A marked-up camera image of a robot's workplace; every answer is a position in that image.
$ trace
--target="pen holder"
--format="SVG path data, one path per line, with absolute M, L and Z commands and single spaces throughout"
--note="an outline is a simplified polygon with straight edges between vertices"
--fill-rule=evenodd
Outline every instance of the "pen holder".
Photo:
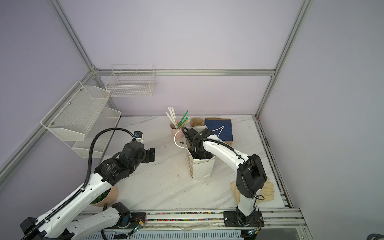
M 172 137 L 175 137 L 175 134 L 176 134 L 176 139 L 182 139 L 184 137 L 184 133 L 182 132 L 178 132 L 180 131 L 181 129 L 175 129 L 175 125 L 173 123 L 170 123 L 170 132 L 171 132 L 171 136 Z

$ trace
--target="white wire basket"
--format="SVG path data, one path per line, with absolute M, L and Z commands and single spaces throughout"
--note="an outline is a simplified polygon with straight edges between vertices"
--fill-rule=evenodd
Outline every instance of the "white wire basket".
M 52 109 L 40 122 L 62 141 L 84 141 L 110 96 L 102 88 L 83 86 L 80 82 L 76 85 L 79 89 L 53 120 L 44 124 Z
M 153 65 L 111 65 L 105 89 L 112 97 L 152 96 L 156 86 Z
M 84 141 L 75 142 L 75 144 L 72 147 L 73 151 L 75 151 L 82 158 L 88 158 L 89 147 L 91 146 L 91 143 L 94 137 L 96 136 L 96 134 L 98 134 L 104 129 L 116 127 L 119 122 L 120 115 L 121 115 L 121 112 L 117 110 L 113 110 L 111 108 L 103 108 L 100 116 L 97 118 L 95 124 L 93 125 L 92 129 L 90 130 L 89 134 L 84 139 Z M 112 133 L 113 131 L 103 133 L 97 139 L 93 148 L 93 154 L 92 154 L 93 158 L 101 158 L 102 154 L 107 148 L 107 145 L 112 137 Z

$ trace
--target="mesh basket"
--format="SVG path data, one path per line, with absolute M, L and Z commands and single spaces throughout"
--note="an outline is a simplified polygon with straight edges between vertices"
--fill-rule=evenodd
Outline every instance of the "mesh basket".
M 105 89 L 112 97 L 152 96 L 156 77 L 153 65 L 111 65 Z
M 89 147 L 91 146 L 91 143 L 99 132 L 101 132 L 104 129 L 110 128 L 110 127 L 116 127 L 119 118 L 120 118 L 121 112 L 117 110 L 113 110 L 111 108 L 103 108 L 101 111 L 100 116 L 97 118 L 95 124 L 93 125 L 92 129 L 90 130 L 87 137 L 84 139 L 84 141 L 81 142 L 75 142 L 72 149 L 79 154 L 82 158 L 88 158 L 89 155 Z M 93 148 L 93 158 L 101 158 L 103 152 L 107 148 L 108 142 L 112 137 L 113 131 L 109 131 L 106 133 L 103 133 L 96 141 L 94 148 Z
M 108 99 L 109 91 L 81 85 L 47 126 L 41 124 L 62 141 L 84 141 Z

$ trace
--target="table surface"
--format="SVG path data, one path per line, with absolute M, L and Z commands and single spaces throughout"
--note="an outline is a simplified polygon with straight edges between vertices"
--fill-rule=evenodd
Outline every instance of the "table surface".
M 271 167 L 251 115 L 191 116 L 216 117 L 232 120 L 232 147 L 240 152 L 260 156 L 265 172 L 275 186 L 275 199 L 259 203 L 259 208 L 283 208 Z M 118 127 L 131 132 L 143 132 L 145 149 L 156 149 L 155 162 L 140 164 L 129 178 L 120 180 L 117 202 L 130 210 L 224 209 L 237 205 L 230 183 L 236 172 L 222 160 L 215 161 L 210 178 L 192 181 L 186 150 L 175 146 L 167 116 L 121 117 Z M 121 151 L 131 141 L 129 134 L 115 131 L 104 160 Z

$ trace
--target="black mounting plate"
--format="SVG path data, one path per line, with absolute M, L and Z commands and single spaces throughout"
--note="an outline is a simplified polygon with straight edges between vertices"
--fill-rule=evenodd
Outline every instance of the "black mounting plate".
M 262 212 L 255 211 L 254 213 L 255 214 L 253 215 L 253 220 L 247 227 L 263 227 L 264 218 L 262 216 Z M 224 215 L 224 225 L 226 227 L 240 227 L 237 223 L 236 211 L 225 211 L 223 212 L 223 215 Z

